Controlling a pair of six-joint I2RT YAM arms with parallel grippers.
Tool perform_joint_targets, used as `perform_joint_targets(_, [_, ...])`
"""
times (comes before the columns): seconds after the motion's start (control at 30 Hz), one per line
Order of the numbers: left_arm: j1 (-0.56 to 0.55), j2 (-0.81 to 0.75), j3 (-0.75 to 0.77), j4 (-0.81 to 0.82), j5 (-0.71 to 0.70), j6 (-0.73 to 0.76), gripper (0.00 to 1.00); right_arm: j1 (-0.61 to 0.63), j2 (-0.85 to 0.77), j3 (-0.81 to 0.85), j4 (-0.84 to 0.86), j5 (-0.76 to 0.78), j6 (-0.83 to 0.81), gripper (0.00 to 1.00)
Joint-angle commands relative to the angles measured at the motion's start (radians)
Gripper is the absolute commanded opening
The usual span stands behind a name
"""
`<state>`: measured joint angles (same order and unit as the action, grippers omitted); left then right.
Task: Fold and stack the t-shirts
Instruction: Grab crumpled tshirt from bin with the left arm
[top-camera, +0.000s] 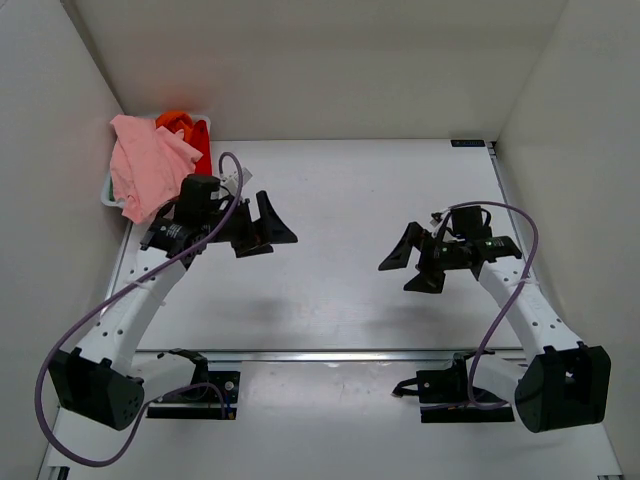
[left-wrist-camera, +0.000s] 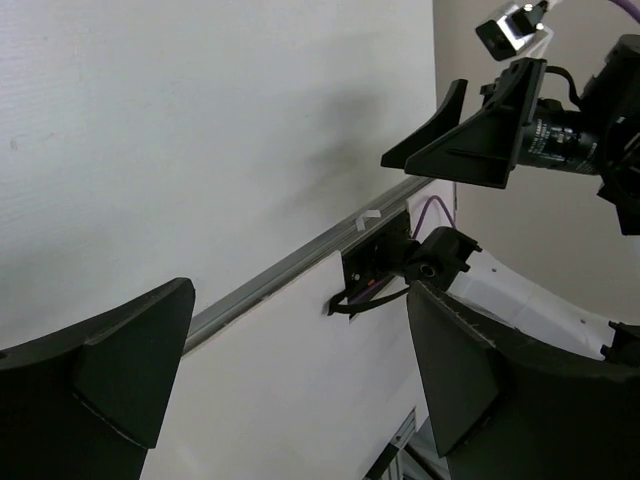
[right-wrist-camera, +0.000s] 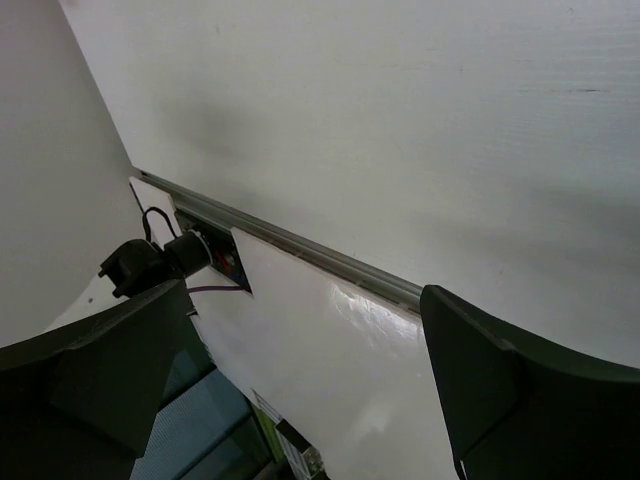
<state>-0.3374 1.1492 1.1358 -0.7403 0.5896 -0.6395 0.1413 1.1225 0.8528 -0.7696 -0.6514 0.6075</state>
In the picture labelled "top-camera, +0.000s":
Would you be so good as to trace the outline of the pink t shirt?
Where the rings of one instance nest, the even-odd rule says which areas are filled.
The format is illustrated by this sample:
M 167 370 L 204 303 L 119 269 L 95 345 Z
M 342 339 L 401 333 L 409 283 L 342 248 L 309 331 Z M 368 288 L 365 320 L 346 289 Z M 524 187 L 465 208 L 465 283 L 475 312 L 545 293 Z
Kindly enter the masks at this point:
M 119 114 L 110 125 L 116 143 L 110 160 L 114 199 L 135 224 L 152 219 L 180 193 L 182 181 L 195 172 L 202 153 L 150 118 Z

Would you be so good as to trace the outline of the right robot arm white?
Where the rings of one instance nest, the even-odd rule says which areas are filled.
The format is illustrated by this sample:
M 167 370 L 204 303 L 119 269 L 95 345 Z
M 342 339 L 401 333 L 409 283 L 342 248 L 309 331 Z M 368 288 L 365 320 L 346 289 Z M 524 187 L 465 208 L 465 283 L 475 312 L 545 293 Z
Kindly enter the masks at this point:
M 408 265 L 419 253 L 407 292 L 440 294 L 449 271 L 468 271 L 500 311 L 479 347 L 448 367 L 419 370 L 399 382 L 396 398 L 415 397 L 424 423 L 516 421 L 532 433 L 598 424 L 605 417 L 611 360 L 587 345 L 553 309 L 531 275 L 538 246 L 522 254 L 496 236 L 489 201 L 465 202 L 432 216 L 432 227 L 407 225 L 381 262 Z

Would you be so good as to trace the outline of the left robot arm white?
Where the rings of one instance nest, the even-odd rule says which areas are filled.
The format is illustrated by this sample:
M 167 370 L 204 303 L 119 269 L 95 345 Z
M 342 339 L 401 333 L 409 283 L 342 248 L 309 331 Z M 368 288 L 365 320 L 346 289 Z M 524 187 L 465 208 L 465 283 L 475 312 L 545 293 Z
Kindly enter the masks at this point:
M 197 398 L 208 389 L 205 358 L 176 348 L 142 368 L 133 357 L 165 297 L 210 243 L 228 243 L 239 258 L 267 254 L 297 236 L 268 195 L 256 195 L 258 219 L 216 177 L 190 174 L 180 194 L 157 212 L 142 237 L 127 293 L 112 303 L 71 352 L 57 351 L 48 370 L 63 408 L 121 431 L 144 403 L 178 389 Z

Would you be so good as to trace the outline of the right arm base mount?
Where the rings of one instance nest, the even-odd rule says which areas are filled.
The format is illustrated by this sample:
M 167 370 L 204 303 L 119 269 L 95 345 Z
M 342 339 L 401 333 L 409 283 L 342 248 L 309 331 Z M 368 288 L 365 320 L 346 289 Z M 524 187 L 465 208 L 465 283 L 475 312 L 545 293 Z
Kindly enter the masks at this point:
M 392 390 L 395 398 L 419 400 L 422 424 L 512 423 L 511 407 L 480 409 L 469 401 L 467 361 L 471 354 L 455 354 L 446 368 L 418 370 L 413 378 L 400 381 Z

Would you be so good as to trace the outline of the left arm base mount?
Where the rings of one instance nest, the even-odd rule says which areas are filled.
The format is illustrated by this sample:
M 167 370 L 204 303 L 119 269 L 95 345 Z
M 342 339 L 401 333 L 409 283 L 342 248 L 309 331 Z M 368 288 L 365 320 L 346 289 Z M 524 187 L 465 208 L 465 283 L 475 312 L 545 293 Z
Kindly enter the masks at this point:
M 240 373 L 218 370 L 199 352 L 171 349 L 133 366 L 151 419 L 234 420 Z

